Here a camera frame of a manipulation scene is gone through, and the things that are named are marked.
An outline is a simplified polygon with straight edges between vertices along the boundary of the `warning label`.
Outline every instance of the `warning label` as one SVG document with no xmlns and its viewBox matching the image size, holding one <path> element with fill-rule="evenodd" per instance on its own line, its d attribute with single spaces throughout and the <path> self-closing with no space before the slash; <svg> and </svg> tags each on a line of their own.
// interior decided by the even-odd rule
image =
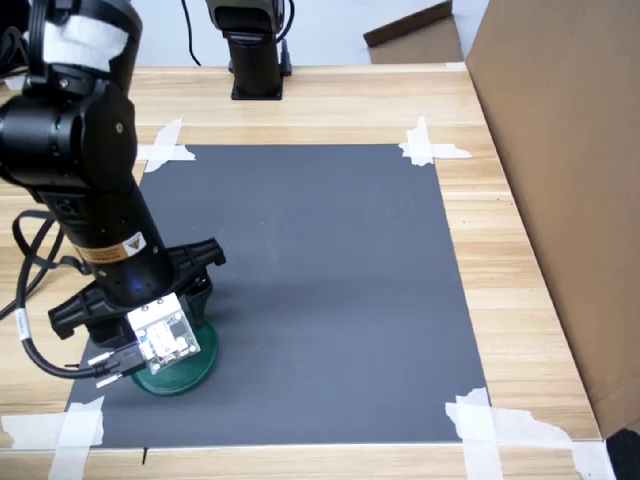
<svg viewBox="0 0 640 480">
<path fill-rule="evenodd" d="M 122 243 L 102 248 L 83 248 L 76 246 L 80 256 L 89 263 L 105 264 L 126 260 L 147 246 L 142 232 L 138 232 Z"/>
</svg>

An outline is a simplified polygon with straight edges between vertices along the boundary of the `wooden table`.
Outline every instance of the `wooden table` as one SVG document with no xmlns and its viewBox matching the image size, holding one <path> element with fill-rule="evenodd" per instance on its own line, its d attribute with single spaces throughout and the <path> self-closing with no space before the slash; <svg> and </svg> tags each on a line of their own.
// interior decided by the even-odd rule
<svg viewBox="0 0 640 480">
<path fill-rule="evenodd" d="M 231 84 L 224 69 L 137 70 L 131 99 L 140 144 L 153 143 L 176 118 L 183 118 L 181 144 L 398 144 L 424 116 L 433 143 L 468 150 L 473 158 L 437 160 L 436 167 L 493 405 L 529 410 L 574 440 L 599 438 L 466 70 L 436 64 L 298 68 L 281 102 L 232 102 Z M 0 89 L 0 103 L 8 96 Z M 5 304 L 22 261 L 11 221 L 33 200 L 2 184 L 0 201 Z M 27 223 L 31 235 L 36 228 Z M 35 342 L 55 364 L 77 363 L 86 335 L 60 341 L 47 310 L 85 282 L 71 270 L 50 272 L 28 303 Z M 12 318 L 0 323 L 0 352 L 0 415 L 64 410 L 71 382 L 47 376 L 27 359 Z M 0 431 L 0 447 L 10 446 Z M 3 452 L 0 478 L 46 478 L 51 457 Z M 578 478 L 568 451 L 501 448 L 501 459 L 505 478 Z M 141 450 L 92 451 L 86 477 L 466 478 L 461 444 L 150 450 L 144 466 L 141 460 Z"/>
</svg>

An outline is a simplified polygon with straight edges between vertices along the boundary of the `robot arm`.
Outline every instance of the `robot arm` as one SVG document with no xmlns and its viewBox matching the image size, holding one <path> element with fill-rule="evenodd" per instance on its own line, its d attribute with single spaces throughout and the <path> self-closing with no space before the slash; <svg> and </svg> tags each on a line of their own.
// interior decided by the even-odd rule
<svg viewBox="0 0 640 480">
<path fill-rule="evenodd" d="M 197 316 L 211 292 L 207 265 L 225 262 L 215 239 L 166 248 L 134 180 L 135 113 L 127 94 L 141 32 L 126 0 L 35 0 L 29 76 L 22 95 L 0 107 L 0 176 L 47 207 L 38 216 L 57 221 L 82 258 L 81 270 L 94 277 L 49 312 L 52 328 L 65 339 L 85 325 L 96 345 L 115 349 L 78 371 L 46 362 L 33 346 L 19 284 L 16 316 L 25 350 L 40 368 L 64 378 L 113 380 L 151 362 L 170 365 L 173 359 L 141 357 L 131 312 L 155 311 L 149 304 L 165 298 L 180 309 L 173 300 L 184 296 Z M 26 257 L 26 283 L 31 263 L 57 265 L 29 248 L 19 221 L 14 234 Z"/>
<path fill-rule="evenodd" d="M 207 0 L 209 16 L 229 43 L 230 70 L 234 74 L 234 100 L 280 100 L 282 78 L 291 75 L 284 40 L 295 15 L 289 0 L 284 25 L 284 0 Z M 277 43 L 282 43 L 278 63 Z"/>
</svg>

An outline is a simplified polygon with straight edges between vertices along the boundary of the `masking tape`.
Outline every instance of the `masking tape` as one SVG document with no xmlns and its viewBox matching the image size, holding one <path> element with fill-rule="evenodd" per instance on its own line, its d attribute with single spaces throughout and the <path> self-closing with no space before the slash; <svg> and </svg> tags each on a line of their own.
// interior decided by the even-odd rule
<svg viewBox="0 0 640 480">
<path fill-rule="evenodd" d="M 176 145 L 182 128 L 182 119 L 174 120 L 158 132 L 153 145 L 138 147 L 136 160 L 147 160 L 145 173 L 153 172 L 169 160 L 195 160 L 196 156 L 184 145 Z"/>
<path fill-rule="evenodd" d="M 434 143 L 429 141 L 427 122 L 424 117 L 418 119 L 418 126 L 407 130 L 407 143 L 398 145 L 403 157 L 411 157 L 411 163 L 423 167 L 433 163 L 434 158 L 471 158 L 471 154 L 452 143 Z"/>
<path fill-rule="evenodd" d="M 446 66 L 449 70 L 466 70 L 467 69 L 467 64 L 464 62 L 448 62 L 446 63 Z"/>
<path fill-rule="evenodd" d="M 472 390 L 445 412 L 462 439 L 467 477 L 502 480 L 499 446 L 570 450 L 584 480 L 615 480 L 604 442 L 572 441 L 561 428 L 535 420 L 526 410 L 492 408 L 486 388 Z"/>
<path fill-rule="evenodd" d="M 4 415 L 2 428 L 13 450 L 55 450 L 49 480 L 81 480 L 90 447 L 102 444 L 103 402 L 74 402 L 65 413 Z"/>
<path fill-rule="evenodd" d="M 45 63 L 84 65 L 109 72 L 109 62 L 122 53 L 129 34 L 109 23 L 71 15 L 62 25 L 44 27 Z"/>
</svg>

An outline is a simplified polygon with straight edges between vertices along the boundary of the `cardboard wall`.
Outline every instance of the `cardboard wall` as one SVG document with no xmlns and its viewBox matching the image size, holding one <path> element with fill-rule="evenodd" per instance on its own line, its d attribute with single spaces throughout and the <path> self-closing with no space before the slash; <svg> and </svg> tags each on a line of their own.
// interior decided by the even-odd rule
<svg viewBox="0 0 640 480">
<path fill-rule="evenodd" d="M 640 2 L 492 0 L 467 59 L 604 436 L 640 425 Z"/>
</svg>

